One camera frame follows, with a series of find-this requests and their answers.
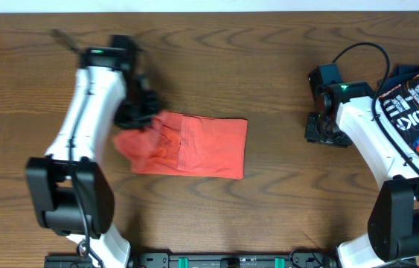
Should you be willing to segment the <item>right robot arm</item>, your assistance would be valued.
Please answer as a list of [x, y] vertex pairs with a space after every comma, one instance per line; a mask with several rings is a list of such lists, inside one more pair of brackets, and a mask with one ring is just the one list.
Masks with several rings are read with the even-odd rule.
[[336, 248], [338, 267], [408, 267], [419, 256], [419, 66], [399, 65], [376, 94], [336, 64], [308, 75], [309, 142], [356, 146], [380, 189], [367, 232]]

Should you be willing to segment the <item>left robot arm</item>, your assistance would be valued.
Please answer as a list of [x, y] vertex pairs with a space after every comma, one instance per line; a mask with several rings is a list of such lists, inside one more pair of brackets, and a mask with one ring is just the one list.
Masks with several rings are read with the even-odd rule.
[[147, 55], [125, 35], [81, 48], [65, 31], [53, 38], [77, 55], [74, 95], [63, 124], [25, 178], [36, 221], [75, 242], [76, 255], [49, 256], [46, 267], [132, 267], [131, 244], [113, 223], [115, 197], [100, 167], [110, 129], [142, 130], [161, 110]]

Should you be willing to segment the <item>red Boyd soccer t-shirt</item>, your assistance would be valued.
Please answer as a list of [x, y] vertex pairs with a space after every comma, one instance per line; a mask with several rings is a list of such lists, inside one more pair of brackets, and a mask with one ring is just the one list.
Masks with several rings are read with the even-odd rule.
[[133, 173], [244, 177], [248, 121], [163, 111], [142, 130], [122, 130], [115, 149]]

